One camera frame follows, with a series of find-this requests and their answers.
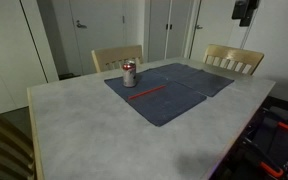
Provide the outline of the wooden chair right side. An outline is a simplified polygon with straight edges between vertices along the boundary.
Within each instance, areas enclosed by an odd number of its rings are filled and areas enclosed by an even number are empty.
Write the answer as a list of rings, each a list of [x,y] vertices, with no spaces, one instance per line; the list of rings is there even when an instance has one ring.
[[[252,75],[263,58],[264,54],[261,52],[209,44],[205,51],[203,62],[242,74]]]

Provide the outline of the red soda can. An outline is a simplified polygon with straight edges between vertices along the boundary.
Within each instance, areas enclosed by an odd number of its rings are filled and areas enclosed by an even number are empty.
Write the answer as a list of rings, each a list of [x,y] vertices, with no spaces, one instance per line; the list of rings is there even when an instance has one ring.
[[[123,85],[125,87],[134,87],[136,85],[136,63],[127,60],[123,64]]]

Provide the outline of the wooden chair foreground left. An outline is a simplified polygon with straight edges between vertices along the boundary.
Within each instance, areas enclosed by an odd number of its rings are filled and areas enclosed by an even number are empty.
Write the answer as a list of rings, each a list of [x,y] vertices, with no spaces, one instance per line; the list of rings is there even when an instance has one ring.
[[[0,180],[37,180],[32,140],[0,113]]]

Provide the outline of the orange handled clamp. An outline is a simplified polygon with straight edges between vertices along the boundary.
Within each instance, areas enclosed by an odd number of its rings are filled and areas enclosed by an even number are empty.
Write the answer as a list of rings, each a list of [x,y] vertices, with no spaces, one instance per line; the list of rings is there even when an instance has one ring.
[[[270,113],[267,113],[266,116],[274,121],[277,122],[277,125],[279,127],[281,127],[282,129],[285,129],[288,131],[288,122],[283,119],[282,117],[278,116],[277,114],[270,114]]]
[[[244,138],[242,146],[246,149],[245,158],[255,167],[262,169],[275,179],[282,177],[284,174],[283,169],[265,154],[256,143],[253,143],[248,138]]]

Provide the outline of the wooden chair behind can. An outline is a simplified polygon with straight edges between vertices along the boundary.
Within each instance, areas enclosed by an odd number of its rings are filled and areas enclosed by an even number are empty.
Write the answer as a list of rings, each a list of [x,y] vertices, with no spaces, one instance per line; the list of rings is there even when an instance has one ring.
[[[126,60],[143,63],[141,45],[96,49],[91,55],[97,72],[119,69]]]

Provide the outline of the dark grey placemat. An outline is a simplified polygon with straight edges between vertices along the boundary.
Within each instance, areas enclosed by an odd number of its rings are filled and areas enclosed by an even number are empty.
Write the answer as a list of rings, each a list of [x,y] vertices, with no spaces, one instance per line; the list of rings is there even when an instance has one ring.
[[[232,79],[180,63],[153,68],[152,71],[208,97],[214,97],[222,89],[233,83]]]

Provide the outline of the dark blue placemat near can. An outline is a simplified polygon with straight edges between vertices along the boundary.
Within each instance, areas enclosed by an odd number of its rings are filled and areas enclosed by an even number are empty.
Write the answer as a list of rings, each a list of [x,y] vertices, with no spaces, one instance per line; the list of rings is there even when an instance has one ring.
[[[106,79],[105,83],[132,108],[155,126],[163,126],[174,118],[190,110],[207,99],[197,91],[152,72],[143,71],[137,74],[135,87],[125,87],[123,78]],[[128,100],[129,96],[166,85],[158,91]]]

